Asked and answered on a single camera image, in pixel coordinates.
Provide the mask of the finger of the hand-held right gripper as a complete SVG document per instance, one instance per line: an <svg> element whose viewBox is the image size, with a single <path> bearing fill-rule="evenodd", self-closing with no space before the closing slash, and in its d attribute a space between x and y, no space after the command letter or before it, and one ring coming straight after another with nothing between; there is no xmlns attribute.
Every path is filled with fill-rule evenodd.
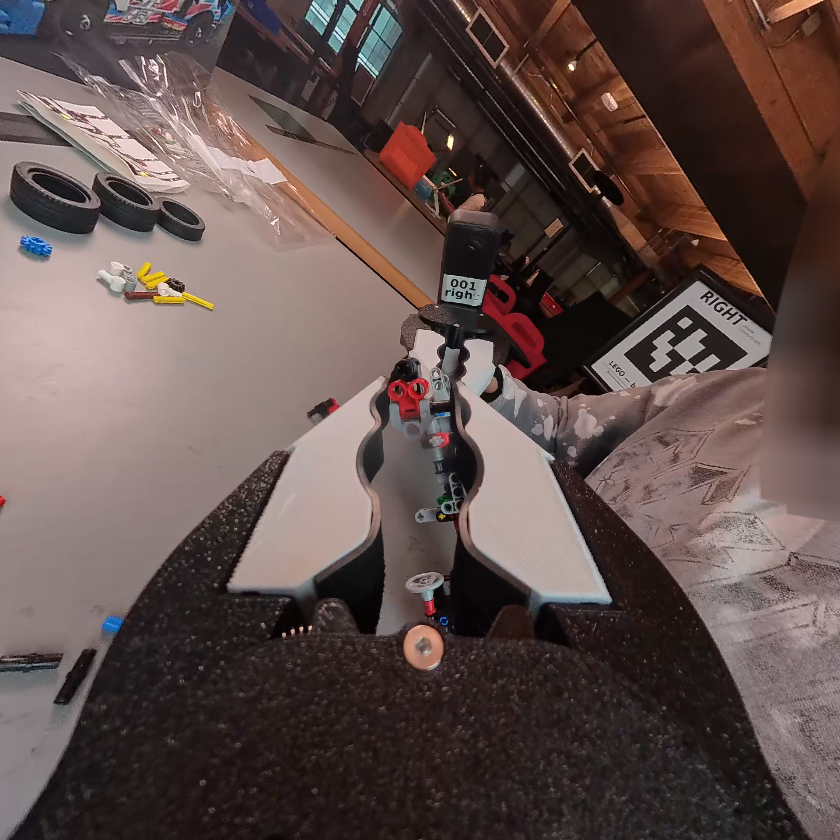
<svg viewBox="0 0 840 840"><path fill-rule="evenodd" d="M487 339L467 339L461 354L458 383L482 396L493 382L497 370L495 347Z"/></svg>
<svg viewBox="0 0 840 840"><path fill-rule="evenodd" d="M432 369L439 369L449 379L455 374L455 348L449 347L444 335L430 329L418 329L413 342L413 359L418 363L418 377L432 378Z"/></svg>

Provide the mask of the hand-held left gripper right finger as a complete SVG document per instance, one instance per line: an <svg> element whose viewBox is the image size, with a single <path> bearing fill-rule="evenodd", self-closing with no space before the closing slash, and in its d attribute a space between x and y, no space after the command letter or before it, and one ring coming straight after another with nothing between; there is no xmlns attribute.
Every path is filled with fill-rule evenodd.
<svg viewBox="0 0 840 840"><path fill-rule="evenodd" d="M613 603L553 471L553 457L458 385L458 432L476 458L459 514L465 550L527 606Z"/></svg>

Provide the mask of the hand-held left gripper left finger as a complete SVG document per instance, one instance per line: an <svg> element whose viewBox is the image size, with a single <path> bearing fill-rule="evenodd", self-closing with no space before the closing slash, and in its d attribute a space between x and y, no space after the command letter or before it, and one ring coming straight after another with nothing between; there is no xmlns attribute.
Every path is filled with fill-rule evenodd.
<svg viewBox="0 0 840 840"><path fill-rule="evenodd" d="M372 481L385 460L385 391L386 377L374 379L285 452L229 592L315 595L373 545L382 526Z"/></svg>

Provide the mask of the toy brick car chassis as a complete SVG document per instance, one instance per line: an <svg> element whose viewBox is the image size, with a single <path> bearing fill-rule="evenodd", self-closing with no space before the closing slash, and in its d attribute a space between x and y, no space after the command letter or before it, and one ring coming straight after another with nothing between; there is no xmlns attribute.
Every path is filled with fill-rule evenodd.
<svg viewBox="0 0 840 840"><path fill-rule="evenodd" d="M456 548L466 502L453 389L439 364L429 368L408 356L396 364L385 394L386 450L395 457L389 510L397 515L395 534L402 544L396 568L405 579L403 600L411 597L425 623L450 634L455 630L454 562L447 557Z"/></svg>

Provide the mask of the person's right forearm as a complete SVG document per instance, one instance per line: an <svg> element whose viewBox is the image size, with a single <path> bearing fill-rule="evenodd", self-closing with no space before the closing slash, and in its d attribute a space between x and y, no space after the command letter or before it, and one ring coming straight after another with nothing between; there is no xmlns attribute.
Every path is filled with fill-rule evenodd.
<svg viewBox="0 0 840 840"><path fill-rule="evenodd" d="M481 397L533 443L571 466L603 433L602 422L585 406L535 392L502 365L496 367Z"/></svg>

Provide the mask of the grey desk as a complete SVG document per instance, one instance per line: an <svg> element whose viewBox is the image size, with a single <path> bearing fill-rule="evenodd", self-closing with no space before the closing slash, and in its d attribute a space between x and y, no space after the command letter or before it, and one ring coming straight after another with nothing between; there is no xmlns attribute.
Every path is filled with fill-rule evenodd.
<svg viewBox="0 0 840 840"><path fill-rule="evenodd" d="M413 309L334 238L287 252L223 197L183 202L198 243L103 219L75 236L11 202L12 167L90 184L55 144L2 142L2 654L59 653L58 668L2 674L2 834L67 745L91 678L54 705L101 624L126 615L177 544L268 455L309 428L313 404L352 396L400 350ZM53 246L47 259L22 236ZM151 263L212 302L157 306L96 278Z"/></svg>

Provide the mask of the adjoining grey table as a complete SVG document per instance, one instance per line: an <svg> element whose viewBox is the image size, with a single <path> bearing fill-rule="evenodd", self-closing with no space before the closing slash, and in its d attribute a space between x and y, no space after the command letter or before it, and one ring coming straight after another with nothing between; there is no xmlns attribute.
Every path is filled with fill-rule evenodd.
<svg viewBox="0 0 840 840"><path fill-rule="evenodd" d="M340 131L222 68L211 79L234 119L372 246L439 262L443 235Z"/></svg>

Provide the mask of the person's grey printed sweatshirt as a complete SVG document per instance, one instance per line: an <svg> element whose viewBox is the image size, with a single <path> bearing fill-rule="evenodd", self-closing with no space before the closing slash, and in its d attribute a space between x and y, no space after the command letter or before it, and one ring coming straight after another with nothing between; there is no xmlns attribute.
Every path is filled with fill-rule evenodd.
<svg viewBox="0 0 840 840"><path fill-rule="evenodd" d="M838 838L838 523L761 498L764 377L575 397L558 452L687 593L805 830Z"/></svg>

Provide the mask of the black framed marker sign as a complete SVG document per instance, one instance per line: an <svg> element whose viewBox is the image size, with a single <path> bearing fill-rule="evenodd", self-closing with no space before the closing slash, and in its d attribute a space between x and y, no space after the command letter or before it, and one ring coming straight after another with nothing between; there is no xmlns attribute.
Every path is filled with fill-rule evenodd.
<svg viewBox="0 0 840 840"><path fill-rule="evenodd" d="M675 375L766 365L775 314L760 294L732 286L706 266L595 352L581 368L601 393Z"/></svg>

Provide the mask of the pile of yellow white toy parts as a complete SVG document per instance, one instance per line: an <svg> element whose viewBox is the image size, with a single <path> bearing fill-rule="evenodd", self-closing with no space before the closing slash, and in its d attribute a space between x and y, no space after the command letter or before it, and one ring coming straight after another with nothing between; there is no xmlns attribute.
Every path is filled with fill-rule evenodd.
<svg viewBox="0 0 840 840"><path fill-rule="evenodd" d="M153 271L149 262L133 269L112 261L107 268L97 271L96 278L114 297L128 303L147 301L173 307L190 304L210 312L215 309L209 300L187 291L181 281L162 271Z"/></svg>

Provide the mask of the clear plastic bag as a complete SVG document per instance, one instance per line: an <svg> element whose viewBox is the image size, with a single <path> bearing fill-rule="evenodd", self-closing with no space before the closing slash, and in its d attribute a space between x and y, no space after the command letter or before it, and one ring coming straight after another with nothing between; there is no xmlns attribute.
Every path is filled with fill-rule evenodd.
<svg viewBox="0 0 840 840"><path fill-rule="evenodd" d="M68 48L57 55L98 95L118 125L189 183L248 210L259 236L278 249L334 238L312 203L267 151L217 101L209 71L184 54L119 60L123 84L92 70Z"/></svg>

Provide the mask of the printed toy car box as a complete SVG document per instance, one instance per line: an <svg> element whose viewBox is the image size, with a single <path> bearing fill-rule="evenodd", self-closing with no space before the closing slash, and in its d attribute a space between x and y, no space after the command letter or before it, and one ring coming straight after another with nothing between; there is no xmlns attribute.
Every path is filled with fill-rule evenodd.
<svg viewBox="0 0 840 840"><path fill-rule="evenodd" d="M2 57L46 69L80 49L111 58L177 49L211 67L238 10L234 1L2 2Z"/></svg>

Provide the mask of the white printed leaflet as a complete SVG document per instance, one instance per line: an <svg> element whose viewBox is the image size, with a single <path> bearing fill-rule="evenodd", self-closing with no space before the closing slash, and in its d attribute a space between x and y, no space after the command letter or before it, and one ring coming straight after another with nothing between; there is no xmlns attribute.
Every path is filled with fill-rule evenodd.
<svg viewBox="0 0 840 840"><path fill-rule="evenodd" d="M98 108L26 91L17 95L19 106L27 114L56 131L105 172L121 176L148 193L178 194L189 189L187 181Z"/></svg>

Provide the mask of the silver ventilation duct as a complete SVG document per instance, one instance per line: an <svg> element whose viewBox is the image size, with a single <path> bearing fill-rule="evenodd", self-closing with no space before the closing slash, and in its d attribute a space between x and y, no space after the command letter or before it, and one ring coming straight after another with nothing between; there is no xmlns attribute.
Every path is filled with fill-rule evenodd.
<svg viewBox="0 0 840 840"><path fill-rule="evenodd" d="M486 19L490 32L500 38L503 47L501 57L498 61L490 61L494 71L510 91L519 95L528 114L541 126L542 133L551 138L563 164L569 166L583 145L574 141L566 131L563 114L558 110L564 108L564 100L555 91L552 80L544 76L535 64L532 59L536 56L535 52L519 38L524 35L524 29L519 26L522 21L516 3L452 1L451 4L457 7L467 28L476 20L481 22Z"/></svg>

